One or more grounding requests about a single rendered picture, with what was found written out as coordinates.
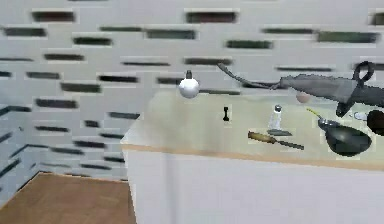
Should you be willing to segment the white kitchen counter cabinet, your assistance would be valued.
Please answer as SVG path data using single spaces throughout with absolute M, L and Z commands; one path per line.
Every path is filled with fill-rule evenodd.
M 275 105 L 292 136 L 267 133 Z M 384 224 L 384 136 L 340 156 L 307 108 L 335 116 L 331 102 L 157 93 L 120 142 L 137 224 Z

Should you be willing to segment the wooden handled knife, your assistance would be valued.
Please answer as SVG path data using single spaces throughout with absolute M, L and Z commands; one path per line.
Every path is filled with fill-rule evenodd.
M 256 132 L 252 132 L 252 131 L 248 132 L 248 138 L 256 140 L 256 141 L 260 141 L 260 142 L 270 143 L 270 144 L 278 143 L 280 145 L 296 148 L 299 150 L 305 149 L 305 147 L 303 145 L 277 140 L 276 138 L 274 138 L 272 136 L 261 134 L 261 133 L 256 133 Z

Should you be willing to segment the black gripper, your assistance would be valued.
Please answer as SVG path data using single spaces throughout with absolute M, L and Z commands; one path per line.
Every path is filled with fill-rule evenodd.
M 282 87 L 290 87 L 312 96 L 336 101 L 335 114 L 338 117 L 343 117 L 355 103 L 384 108 L 384 88 L 365 84 L 375 71 L 375 65 L 370 61 L 357 64 L 351 79 L 300 74 L 282 77 L 277 83 L 249 81 L 234 75 L 223 63 L 218 63 L 217 67 L 229 77 L 252 88 L 276 90 Z

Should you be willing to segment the dark grey flat piece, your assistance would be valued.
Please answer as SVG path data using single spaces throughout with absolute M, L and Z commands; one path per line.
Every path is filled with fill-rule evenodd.
M 292 136 L 292 133 L 286 130 L 280 130 L 280 129 L 270 129 L 267 130 L 267 133 L 272 136 Z

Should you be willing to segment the clear salt shaker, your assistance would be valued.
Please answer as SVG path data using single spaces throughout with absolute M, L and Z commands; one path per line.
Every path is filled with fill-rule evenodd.
M 281 126 L 280 126 L 281 114 L 282 114 L 282 106 L 281 105 L 275 105 L 274 110 L 271 114 L 269 123 L 268 123 L 269 129 L 277 129 L 277 130 L 281 129 Z

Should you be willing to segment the dark brown bowl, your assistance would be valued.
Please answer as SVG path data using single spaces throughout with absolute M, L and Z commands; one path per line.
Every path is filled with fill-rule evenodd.
M 384 112 L 372 110 L 367 115 L 367 126 L 377 135 L 384 136 Z

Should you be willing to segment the black frying pan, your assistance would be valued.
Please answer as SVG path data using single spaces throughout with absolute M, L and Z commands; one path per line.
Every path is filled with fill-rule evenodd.
M 365 152 L 372 144 L 372 139 L 366 133 L 337 121 L 329 120 L 307 108 L 318 117 L 318 127 L 324 131 L 326 142 L 330 150 L 340 156 L 353 157 Z

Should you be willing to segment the pale pink egg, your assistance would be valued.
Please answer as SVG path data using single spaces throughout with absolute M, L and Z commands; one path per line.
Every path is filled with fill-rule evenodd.
M 299 103 L 301 104 L 306 104 L 308 103 L 310 100 L 311 100 L 312 96 L 307 94 L 307 93 L 304 93 L 304 92 L 298 92 L 296 94 L 296 99 Z

